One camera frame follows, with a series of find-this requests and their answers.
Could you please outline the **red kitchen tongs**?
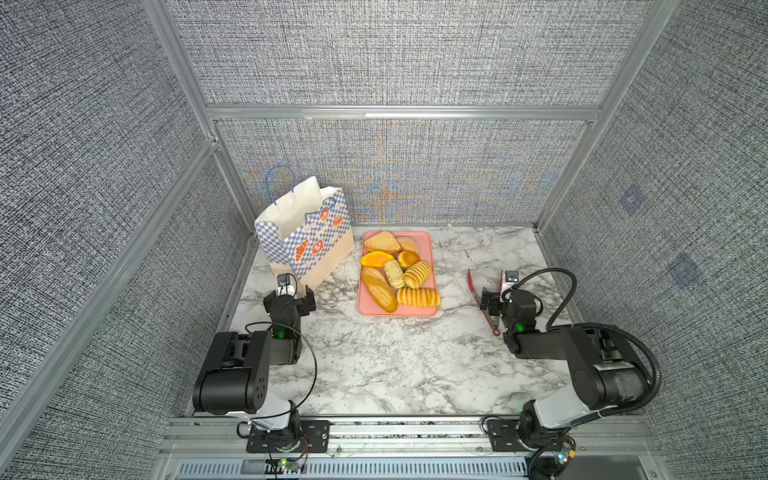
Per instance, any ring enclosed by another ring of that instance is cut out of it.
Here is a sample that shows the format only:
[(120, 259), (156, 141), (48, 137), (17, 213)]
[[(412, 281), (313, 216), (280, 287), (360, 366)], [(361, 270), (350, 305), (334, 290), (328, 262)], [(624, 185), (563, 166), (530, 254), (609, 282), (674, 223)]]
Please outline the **red kitchen tongs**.
[(480, 309), (483, 317), (485, 318), (485, 320), (486, 320), (486, 322), (487, 322), (487, 324), (488, 324), (488, 326), (489, 326), (489, 328), (491, 330), (492, 335), (495, 336), (495, 337), (501, 337), (502, 333), (501, 333), (500, 329), (498, 328), (497, 325), (495, 325), (493, 323), (493, 321), (491, 320), (491, 318), (488, 315), (487, 311), (482, 307), (482, 297), (478, 293), (478, 291), (475, 289), (474, 280), (473, 280), (472, 272), (471, 272), (470, 269), (467, 270), (467, 283), (468, 283), (469, 290), (472, 293), (478, 308)]

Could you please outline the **blue checkered paper bag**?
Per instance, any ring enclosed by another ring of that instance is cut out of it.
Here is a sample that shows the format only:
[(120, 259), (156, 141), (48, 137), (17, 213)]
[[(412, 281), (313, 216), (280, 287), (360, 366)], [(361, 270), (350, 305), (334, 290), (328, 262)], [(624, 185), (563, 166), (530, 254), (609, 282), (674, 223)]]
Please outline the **blue checkered paper bag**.
[(317, 289), (354, 249), (351, 216), (343, 189), (322, 187), (314, 176), (275, 197), (270, 180), (281, 169), (289, 168), (275, 166), (264, 177), (270, 203), (254, 228), (273, 274), (287, 274), (304, 294)]

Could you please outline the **long brown baguette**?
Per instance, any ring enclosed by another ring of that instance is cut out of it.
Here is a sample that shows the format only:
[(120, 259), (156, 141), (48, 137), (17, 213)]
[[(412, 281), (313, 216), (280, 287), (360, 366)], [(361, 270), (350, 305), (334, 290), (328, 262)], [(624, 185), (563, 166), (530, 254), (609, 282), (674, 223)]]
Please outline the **long brown baguette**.
[(384, 311), (394, 313), (397, 310), (398, 302), (383, 273), (377, 268), (363, 266), (360, 274), (361, 281), (373, 300)]

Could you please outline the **pale seeded bread roll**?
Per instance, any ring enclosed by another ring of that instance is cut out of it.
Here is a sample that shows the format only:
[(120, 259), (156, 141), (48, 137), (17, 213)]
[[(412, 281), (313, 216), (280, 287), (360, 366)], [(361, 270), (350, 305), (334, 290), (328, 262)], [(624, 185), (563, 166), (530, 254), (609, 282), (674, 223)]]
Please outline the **pale seeded bread roll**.
[(383, 265), (383, 270), (387, 276), (389, 284), (395, 289), (400, 289), (405, 286), (403, 270), (399, 263), (395, 259), (388, 260)]

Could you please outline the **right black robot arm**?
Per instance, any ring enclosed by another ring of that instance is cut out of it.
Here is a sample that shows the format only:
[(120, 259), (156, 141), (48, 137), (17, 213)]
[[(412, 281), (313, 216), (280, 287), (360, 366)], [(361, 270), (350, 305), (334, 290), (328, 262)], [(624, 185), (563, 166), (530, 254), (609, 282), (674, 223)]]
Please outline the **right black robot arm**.
[(516, 358), (567, 363), (568, 384), (524, 404), (517, 431), (525, 447), (547, 448), (570, 429), (632, 412), (658, 394), (659, 363), (649, 348), (628, 332), (597, 323), (540, 331), (536, 328), (537, 297), (522, 289), (484, 289), (475, 299), (486, 317), (498, 319), (494, 334)]

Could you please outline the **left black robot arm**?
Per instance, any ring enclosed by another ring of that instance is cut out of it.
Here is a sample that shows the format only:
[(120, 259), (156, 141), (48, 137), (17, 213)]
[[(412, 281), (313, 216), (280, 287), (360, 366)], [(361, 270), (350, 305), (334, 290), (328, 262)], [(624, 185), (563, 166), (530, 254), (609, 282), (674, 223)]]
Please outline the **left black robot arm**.
[(301, 320), (316, 309), (314, 292), (296, 297), (287, 287), (264, 300), (267, 322), (252, 333), (217, 333), (195, 381), (194, 411), (238, 420), (235, 433), (250, 453), (294, 453), (311, 449), (312, 435), (302, 427), (300, 402), (286, 400), (269, 388), (272, 366), (294, 365), (312, 347)]

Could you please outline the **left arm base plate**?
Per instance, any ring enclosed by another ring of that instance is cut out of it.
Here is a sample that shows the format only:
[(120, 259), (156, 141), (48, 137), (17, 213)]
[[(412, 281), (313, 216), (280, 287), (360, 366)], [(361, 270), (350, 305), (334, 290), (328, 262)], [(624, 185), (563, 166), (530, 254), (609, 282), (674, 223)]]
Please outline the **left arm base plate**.
[(280, 430), (253, 426), (247, 438), (246, 452), (289, 455), (326, 453), (330, 427), (331, 423), (326, 420), (300, 420), (298, 424), (290, 423)]

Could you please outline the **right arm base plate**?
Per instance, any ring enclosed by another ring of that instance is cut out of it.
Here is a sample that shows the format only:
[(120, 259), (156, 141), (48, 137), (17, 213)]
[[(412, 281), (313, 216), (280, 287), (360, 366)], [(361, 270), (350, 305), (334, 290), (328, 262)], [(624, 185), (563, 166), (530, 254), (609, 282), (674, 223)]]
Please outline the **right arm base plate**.
[(485, 416), (481, 420), (481, 430), (486, 434), (495, 453), (534, 453), (542, 445), (547, 446), (546, 452), (555, 452), (559, 451), (566, 441), (565, 438), (555, 441), (555, 434), (546, 434), (542, 441), (534, 440), (534, 445), (526, 444), (520, 439), (518, 420), (512, 417)]

